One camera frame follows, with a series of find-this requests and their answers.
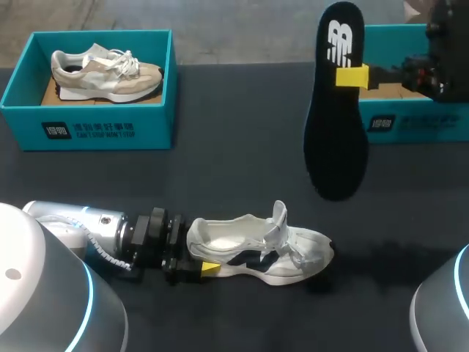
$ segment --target shoe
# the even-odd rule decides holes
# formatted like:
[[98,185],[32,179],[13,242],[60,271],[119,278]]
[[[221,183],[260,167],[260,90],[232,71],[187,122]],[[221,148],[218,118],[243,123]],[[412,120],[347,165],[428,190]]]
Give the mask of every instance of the shoe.
[[82,54],[54,51],[52,75],[61,100],[105,98],[129,103],[151,95],[163,80],[163,69],[139,62],[130,51],[98,44]]
[[187,245],[194,259],[220,264],[217,277],[249,274],[269,285],[316,275],[334,256],[328,237],[287,226],[287,208],[279,200],[269,219],[251,214],[228,221],[196,219]]

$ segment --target shoe box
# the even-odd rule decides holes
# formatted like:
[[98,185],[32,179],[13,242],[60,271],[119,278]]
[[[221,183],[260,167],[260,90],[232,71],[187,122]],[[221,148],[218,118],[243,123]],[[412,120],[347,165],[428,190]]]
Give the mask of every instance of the shoe box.
[[[61,101],[51,54],[85,52],[93,43],[130,50],[162,67],[156,96],[129,104]],[[156,150],[171,148],[177,65],[169,30],[34,32],[18,60],[0,109],[22,150]]]
[[[425,24],[366,26],[363,62],[401,67],[406,56],[428,52],[425,30]],[[371,143],[469,141],[468,104],[436,103],[401,84],[361,89],[360,111]]]

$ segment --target shoe tongue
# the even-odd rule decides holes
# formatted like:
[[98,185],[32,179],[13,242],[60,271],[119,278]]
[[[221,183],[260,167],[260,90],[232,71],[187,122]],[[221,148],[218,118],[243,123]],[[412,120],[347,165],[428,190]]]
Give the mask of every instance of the shoe tongue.
[[277,200],[273,205],[272,220],[278,227],[287,222],[287,207],[280,200]]
[[86,55],[81,62],[82,67],[86,67],[90,61],[96,61],[105,66],[109,66],[111,60],[108,60],[109,50],[103,48],[99,44],[93,44],[90,49],[86,52]]
[[105,66],[111,66],[113,64],[111,60],[103,59],[102,57],[96,57],[93,54],[87,54],[84,56],[83,61],[81,62],[81,66],[85,68],[91,61],[99,62]]
[[106,58],[109,54],[109,50],[95,43],[90,49],[88,49],[87,53],[96,57]]
[[265,242],[276,248],[281,248],[285,244],[288,236],[287,207],[283,202],[277,200],[273,205],[271,222],[275,226],[264,237]]

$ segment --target black insole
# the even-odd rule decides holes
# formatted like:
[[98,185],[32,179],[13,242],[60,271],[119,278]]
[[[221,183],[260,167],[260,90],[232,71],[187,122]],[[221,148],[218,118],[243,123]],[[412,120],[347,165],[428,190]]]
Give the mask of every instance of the black insole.
[[80,71],[82,69],[83,69],[82,66],[77,66],[77,65],[75,66],[74,65],[74,66],[67,66],[66,68],[64,68],[64,71],[69,72],[69,73],[74,73],[74,72]]
[[363,16],[354,4],[338,2],[326,9],[317,30],[303,151],[317,193],[329,200],[351,197],[368,163],[368,138],[358,108],[360,90],[335,85],[337,67],[362,65],[364,39]]

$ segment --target black tablecloth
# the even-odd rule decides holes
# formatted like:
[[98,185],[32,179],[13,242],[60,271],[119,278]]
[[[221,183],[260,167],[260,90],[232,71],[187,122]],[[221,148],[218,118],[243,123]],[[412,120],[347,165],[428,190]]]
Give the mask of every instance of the black tablecloth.
[[[360,191],[326,202],[301,149],[312,69],[182,66],[170,151],[22,153],[0,119],[0,202],[230,219],[267,217],[281,199],[290,224],[335,241],[327,276],[291,287],[241,276],[169,287],[158,271],[139,286],[112,279],[128,350],[415,351],[413,292],[469,238],[469,144],[373,146]],[[10,74],[0,70],[0,92]]]

